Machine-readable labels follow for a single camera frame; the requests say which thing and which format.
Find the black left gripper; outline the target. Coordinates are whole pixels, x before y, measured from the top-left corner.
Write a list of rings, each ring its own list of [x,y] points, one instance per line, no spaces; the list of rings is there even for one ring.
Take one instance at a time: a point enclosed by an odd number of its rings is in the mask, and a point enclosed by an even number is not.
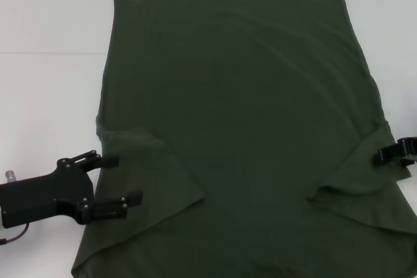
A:
[[[139,206],[141,190],[120,198],[94,202],[88,172],[119,166],[119,156],[101,156],[91,150],[58,161],[50,174],[1,184],[1,219],[6,229],[65,215],[80,225],[108,219],[125,219]]]

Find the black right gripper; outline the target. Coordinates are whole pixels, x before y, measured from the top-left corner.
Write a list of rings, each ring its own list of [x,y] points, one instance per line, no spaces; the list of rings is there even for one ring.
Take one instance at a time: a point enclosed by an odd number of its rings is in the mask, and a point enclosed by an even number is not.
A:
[[[404,167],[416,164],[416,142],[416,137],[404,137],[398,139],[396,144],[378,149],[377,165],[384,165],[400,158],[401,165]]]

